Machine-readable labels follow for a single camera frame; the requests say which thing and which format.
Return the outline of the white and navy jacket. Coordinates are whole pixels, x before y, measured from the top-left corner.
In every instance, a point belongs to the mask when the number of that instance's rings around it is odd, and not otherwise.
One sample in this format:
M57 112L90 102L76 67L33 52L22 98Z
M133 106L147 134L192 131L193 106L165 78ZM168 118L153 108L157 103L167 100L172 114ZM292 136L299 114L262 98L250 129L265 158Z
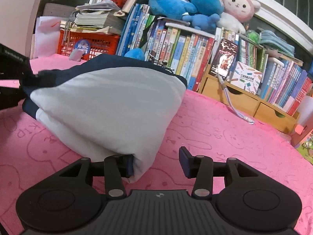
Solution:
M136 182L152 166L187 89L184 77L149 61L99 55L22 84L23 111L92 161L132 155Z

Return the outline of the round blue tag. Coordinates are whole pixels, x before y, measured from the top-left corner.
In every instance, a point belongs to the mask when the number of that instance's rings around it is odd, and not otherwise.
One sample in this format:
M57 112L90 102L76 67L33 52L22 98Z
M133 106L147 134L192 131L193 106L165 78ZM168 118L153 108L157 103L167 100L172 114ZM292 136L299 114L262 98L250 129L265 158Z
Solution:
M74 49L69 55L69 59L71 61L80 61L84 55L90 52L91 45L90 42L86 39L78 40L75 45Z

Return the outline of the wooden drawer organizer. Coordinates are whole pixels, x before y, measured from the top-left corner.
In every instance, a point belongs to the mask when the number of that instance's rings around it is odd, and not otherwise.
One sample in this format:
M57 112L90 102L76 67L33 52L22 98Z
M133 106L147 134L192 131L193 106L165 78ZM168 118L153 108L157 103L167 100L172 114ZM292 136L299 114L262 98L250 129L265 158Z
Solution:
M207 65L198 92L228 105L226 95L218 79L209 75L210 68L211 65ZM300 112L296 111L294 115L291 116L258 96L231 85L228 82L225 83L225 86L229 90L230 100L237 110L271 125L280 132L290 134L298 123Z

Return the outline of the red plastic crate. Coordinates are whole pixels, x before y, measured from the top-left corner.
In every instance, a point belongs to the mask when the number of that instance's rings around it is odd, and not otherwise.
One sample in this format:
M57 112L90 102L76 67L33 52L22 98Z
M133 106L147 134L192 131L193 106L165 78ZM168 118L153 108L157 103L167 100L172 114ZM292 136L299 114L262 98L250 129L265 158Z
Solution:
M60 31L57 54L69 56L74 49L84 52L82 60L88 61L100 54L114 55L120 36L104 33Z

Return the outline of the white patterned small box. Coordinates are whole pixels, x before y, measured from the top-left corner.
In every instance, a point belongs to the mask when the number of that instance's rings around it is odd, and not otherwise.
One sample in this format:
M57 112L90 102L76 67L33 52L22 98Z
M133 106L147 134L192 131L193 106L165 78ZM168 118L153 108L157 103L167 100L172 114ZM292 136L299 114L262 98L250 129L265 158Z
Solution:
M238 61L230 83L251 94L256 94L262 77L262 72Z

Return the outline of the stack of papers and books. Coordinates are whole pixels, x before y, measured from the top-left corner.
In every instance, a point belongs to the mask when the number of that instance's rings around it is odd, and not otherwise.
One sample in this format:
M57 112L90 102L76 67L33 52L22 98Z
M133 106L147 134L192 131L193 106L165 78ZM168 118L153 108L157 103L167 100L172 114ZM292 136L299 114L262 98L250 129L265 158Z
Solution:
M67 20L60 22L65 31L120 35L125 25L125 12L111 0L79 5Z

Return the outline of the smartphone with lit screen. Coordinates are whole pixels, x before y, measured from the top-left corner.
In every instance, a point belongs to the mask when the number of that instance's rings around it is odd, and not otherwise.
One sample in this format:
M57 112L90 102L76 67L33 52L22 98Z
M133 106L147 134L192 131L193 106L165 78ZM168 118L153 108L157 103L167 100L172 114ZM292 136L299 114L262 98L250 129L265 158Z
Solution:
M235 43L223 38L211 63L209 75L216 78L220 75L223 79L226 79L229 75L230 67L235 61L237 51L238 46Z

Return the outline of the miniature bicycle model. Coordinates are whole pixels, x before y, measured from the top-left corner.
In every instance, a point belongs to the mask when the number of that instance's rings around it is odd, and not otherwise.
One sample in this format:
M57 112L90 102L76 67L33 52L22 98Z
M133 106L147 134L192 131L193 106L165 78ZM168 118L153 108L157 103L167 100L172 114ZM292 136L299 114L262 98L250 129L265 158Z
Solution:
M163 69L167 70L168 72L174 74L174 69L168 66L166 61L159 61L154 56L149 56L148 61L154 65L160 66Z

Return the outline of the row of books left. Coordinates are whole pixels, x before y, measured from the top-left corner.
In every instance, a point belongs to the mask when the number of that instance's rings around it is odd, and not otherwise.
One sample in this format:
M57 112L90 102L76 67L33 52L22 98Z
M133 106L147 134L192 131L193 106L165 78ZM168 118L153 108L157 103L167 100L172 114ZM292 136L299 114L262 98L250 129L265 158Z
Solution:
M187 80L187 88L198 91L211 58L212 33L190 27L190 23L162 16L156 18L147 4L136 4L130 11L116 50L124 56L140 48L145 55L166 61L174 73Z

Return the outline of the row of books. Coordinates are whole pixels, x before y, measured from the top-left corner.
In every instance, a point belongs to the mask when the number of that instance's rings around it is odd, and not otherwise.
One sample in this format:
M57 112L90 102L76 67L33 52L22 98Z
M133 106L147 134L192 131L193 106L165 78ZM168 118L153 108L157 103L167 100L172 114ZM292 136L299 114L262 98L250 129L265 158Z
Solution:
M187 80L187 88L198 91L211 58L212 33L190 27L190 23L162 16L156 18L147 4L136 4L130 11L116 50L124 56L140 48L145 55L166 61L174 73Z
M311 85L307 71L302 68L303 62L276 49L256 44L246 35L224 28L216 29L213 58L223 38L238 46L235 61L230 67L227 78L223 79L220 75L217 77L224 92L229 92L225 83L230 83L235 66L240 61L263 74L257 93L254 95L287 114L294 115Z

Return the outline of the blue plush ball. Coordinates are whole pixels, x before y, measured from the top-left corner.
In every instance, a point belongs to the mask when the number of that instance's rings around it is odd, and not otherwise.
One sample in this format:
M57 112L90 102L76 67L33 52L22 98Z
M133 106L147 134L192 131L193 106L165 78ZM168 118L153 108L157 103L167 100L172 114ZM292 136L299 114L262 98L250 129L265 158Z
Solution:
M124 55L128 58L133 58L140 61L145 61L144 52L140 48L131 49Z

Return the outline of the green ball toy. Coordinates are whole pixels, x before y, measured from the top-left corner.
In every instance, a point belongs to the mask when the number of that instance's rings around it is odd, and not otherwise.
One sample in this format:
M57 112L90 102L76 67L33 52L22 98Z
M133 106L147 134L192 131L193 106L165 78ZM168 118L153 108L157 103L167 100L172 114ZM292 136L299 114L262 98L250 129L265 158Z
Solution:
M256 43L256 44L259 44L260 40L261 40L261 37L260 35L253 31L253 30L248 30L246 31L246 37L251 40L252 42Z

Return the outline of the folded teal towel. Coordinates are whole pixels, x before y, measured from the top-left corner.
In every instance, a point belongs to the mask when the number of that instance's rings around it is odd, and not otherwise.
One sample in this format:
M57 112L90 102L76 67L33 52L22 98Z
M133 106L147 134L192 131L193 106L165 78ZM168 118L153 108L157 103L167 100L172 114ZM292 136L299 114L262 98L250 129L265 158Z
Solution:
M294 57L294 46L288 44L285 40L278 37L274 32L270 30L263 30L259 35L260 45L270 47L271 49L276 49L285 55Z

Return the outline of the pink white bunny plush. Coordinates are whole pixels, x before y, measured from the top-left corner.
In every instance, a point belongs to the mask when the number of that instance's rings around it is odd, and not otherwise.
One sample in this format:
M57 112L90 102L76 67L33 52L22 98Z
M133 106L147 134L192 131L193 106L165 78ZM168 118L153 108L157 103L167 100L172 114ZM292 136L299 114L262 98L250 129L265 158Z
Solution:
M224 11L216 23L218 28L224 28L242 35L246 34L243 23L252 19L261 8L257 0L222 0Z

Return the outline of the blue whale plush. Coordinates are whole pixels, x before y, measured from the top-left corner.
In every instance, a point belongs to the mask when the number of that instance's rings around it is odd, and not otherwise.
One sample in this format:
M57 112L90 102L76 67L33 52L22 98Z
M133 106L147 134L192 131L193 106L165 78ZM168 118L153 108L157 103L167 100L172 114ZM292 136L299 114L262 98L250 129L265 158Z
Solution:
M172 20L190 23L190 27L214 33L220 16L197 13L196 6L188 0L148 0L150 11L156 18L163 16Z

